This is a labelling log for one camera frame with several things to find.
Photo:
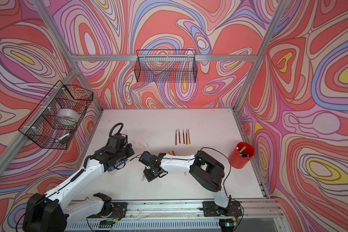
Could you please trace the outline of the grey duct tape roll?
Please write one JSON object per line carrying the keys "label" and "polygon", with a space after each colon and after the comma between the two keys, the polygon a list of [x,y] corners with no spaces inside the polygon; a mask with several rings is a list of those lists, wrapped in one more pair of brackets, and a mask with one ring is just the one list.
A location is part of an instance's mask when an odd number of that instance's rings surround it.
{"label": "grey duct tape roll", "polygon": [[79,114],[71,109],[61,109],[57,112],[57,121],[63,126],[74,126],[79,121]]}

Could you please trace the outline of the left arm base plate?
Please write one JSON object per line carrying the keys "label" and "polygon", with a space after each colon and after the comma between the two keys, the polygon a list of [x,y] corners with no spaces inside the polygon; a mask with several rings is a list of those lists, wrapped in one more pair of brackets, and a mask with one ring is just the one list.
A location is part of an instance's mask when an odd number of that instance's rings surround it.
{"label": "left arm base plate", "polygon": [[96,215],[91,215],[88,219],[91,218],[112,218],[112,219],[122,219],[126,216],[127,213],[127,202],[112,202],[112,207],[108,209],[108,213],[98,213]]}

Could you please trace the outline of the small object in left basket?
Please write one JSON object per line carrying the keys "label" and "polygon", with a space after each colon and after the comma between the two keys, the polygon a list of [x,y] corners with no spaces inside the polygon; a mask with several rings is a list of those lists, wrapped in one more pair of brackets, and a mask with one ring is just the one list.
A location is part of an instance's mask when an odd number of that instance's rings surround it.
{"label": "small object in left basket", "polygon": [[55,140],[55,142],[63,145],[63,144],[68,143],[69,140],[70,140],[70,134],[67,133],[67,134],[61,136],[60,138],[58,138],[57,140]]}

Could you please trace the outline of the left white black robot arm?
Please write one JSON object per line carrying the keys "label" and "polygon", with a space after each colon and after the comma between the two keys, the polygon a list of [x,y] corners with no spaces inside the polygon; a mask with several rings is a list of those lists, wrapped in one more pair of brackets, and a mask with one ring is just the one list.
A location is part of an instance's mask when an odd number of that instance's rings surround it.
{"label": "left white black robot arm", "polygon": [[125,134],[109,135],[107,144],[93,155],[87,156],[84,165],[64,182],[45,194],[29,198],[23,219],[24,232],[63,232],[71,225],[89,216],[109,217],[114,211],[111,197],[96,193],[81,203],[69,206],[73,198],[97,177],[134,155],[132,144]]}

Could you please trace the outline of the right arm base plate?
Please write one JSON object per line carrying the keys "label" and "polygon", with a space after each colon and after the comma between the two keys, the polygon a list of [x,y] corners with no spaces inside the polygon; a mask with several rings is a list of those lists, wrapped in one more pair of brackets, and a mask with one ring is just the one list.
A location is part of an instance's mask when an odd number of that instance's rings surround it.
{"label": "right arm base plate", "polygon": [[231,200],[226,208],[220,207],[212,201],[202,202],[203,206],[200,208],[205,217],[235,217],[239,218],[243,215],[241,204],[238,201]]}

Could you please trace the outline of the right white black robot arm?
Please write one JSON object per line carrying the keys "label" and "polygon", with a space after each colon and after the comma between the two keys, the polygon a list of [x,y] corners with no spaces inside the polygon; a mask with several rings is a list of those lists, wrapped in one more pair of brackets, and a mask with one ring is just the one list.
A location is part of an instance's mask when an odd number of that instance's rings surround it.
{"label": "right white black robot arm", "polygon": [[169,172],[189,173],[203,188],[212,192],[216,206],[224,209],[229,206],[230,199],[222,186],[224,165],[204,151],[199,150],[190,156],[166,153],[156,156],[145,151],[138,161],[146,167],[144,176],[148,182],[162,178]]}

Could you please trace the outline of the red plastic cup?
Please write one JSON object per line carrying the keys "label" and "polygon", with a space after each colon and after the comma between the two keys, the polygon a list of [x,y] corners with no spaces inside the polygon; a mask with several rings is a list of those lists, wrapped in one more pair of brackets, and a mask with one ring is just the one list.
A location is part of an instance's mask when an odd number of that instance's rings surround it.
{"label": "red plastic cup", "polygon": [[230,154],[229,161],[232,167],[242,169],[253,158],[254,155],[255,149],[251,144],[240,142]]}

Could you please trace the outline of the blue treehouse paperback book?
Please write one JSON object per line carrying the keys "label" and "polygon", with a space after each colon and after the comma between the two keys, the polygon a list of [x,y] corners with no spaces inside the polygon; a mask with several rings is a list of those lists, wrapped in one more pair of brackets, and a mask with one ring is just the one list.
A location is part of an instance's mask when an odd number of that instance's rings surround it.
{"label": "blue treehouse paperback book", "polygon": [[97,160],[106,172],[108,170],[114,171],[122,169],[126,165],[127,159],[133,154],[134,153],[131,153],[127,149],[114,154],[98,150],[94,153],[93,159]]}

